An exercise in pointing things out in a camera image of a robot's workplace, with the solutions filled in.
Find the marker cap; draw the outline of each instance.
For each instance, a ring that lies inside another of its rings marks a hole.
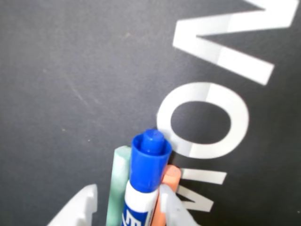
[[[132,187],[142,193],[155,191],[171,152],[170,143],[156,129],[148,129],[134,137],[129,175]]]

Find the white letter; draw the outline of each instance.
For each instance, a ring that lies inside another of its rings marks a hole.
[[[288,28],[298,0],[244,0],[264,10],[179,20],[173,46],[229,71],[266,85],[274,65],[201,37],[234,32]]]
[[[211,170],[203,170],[203,169],[181,169],[182,171],[182,179],[186,180],[196,180],[207,183],[213,183],[217,185],[222,185],[227,173],[211,171]]]
[[[186,209],[210,212],[213,205],[213,201],[210,199],[181,185],[178,186],[177,193],[192,200],[192,202],[183,201],[183,205]]]
[[[190,101],[202,101],[219,106],[230,117],[228,134],[214,144],[196,144],[176,135],[171,127],[174,110]],[[173,150],[190,158],[213,159],[228,154],[246,135],[249,112],[243,99],[231,89],[209,82],[179,86],[163,100],[157,115],[157,128],[171,142]]]

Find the marker label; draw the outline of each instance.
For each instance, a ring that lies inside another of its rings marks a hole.
[[[122,213],[121,226],[149,226],[153,210],[149,212],[136,212],[125,203]]]

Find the dark gray surface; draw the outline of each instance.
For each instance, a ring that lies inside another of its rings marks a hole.
[[[154,127],[163,98],[194,81],[231,88],[250,111],[232,153],[174,156],[179,167],[228,173],[222,186],[181,182],[214,201],[195,219],[300,225],[300,9],[289,29],[209,38],[276,64],[265,87],[172,47],[178,19],[252,9],[240,0],[0,0],[0,225],[45,225],[92,183],[94,224],[104,225],[113,150]],[[203,143],[223,137],[227,117],[197,105],[176,110],[174,129]],[[185,126],[191,119],[199,127]]]

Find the scratch mark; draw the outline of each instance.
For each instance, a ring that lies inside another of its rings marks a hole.
[[[81,96],[81,94],[78,92],[78,90],[74,87],[72,81],[68,78],[68,76],[64,75],[64,78],[67,81],[68,86],[71,88],[71,90],[73,91],[74,95],[80,99],[82,101],[82,103],[88,108],[88,110],[91,110],[89,107],[89,104],[86,100],[84,100],[84,98]]]
[[[121,39],[127,39],[130,38],[132,35],[131,33],[127,32],[125,35],[120,36]]]

